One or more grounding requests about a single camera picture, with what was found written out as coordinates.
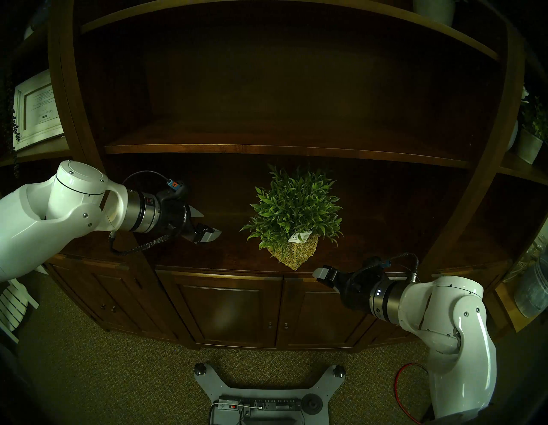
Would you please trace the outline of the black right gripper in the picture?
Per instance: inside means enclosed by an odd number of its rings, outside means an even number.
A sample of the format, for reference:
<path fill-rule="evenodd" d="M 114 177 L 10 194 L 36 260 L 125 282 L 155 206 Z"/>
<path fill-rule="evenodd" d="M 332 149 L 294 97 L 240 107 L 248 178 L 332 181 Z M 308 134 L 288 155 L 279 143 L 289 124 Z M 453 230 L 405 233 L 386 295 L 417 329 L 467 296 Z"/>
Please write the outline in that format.
<path fill-rule="evenodd" d="M 359 311 L 372 311 L 373 297 L 381 284 L 387 281 L 384 263 L 380 257 L 363 261 L 362 267 L 343 279 L 343 272 L 323 266 L 313 271 L 313 278 L 330 289 L 339 289 L 342 304 Z"/>

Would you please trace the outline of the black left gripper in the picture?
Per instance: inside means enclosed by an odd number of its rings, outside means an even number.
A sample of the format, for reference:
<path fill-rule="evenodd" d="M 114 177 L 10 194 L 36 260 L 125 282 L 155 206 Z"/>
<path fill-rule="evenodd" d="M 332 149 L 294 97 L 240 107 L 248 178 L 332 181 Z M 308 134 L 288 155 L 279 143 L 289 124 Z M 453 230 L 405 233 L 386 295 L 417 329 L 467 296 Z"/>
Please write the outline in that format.
<path fill-rule="evenodd" d="M 216 240 L 221 231 L 205 224 L 193 225 L 191 218 L 203 218 L 204 214 L 186 202 L 187 195 L 157 195 L 159 201 L 159 219 L 157 235 L 183 237 L 198 244 Z"/>

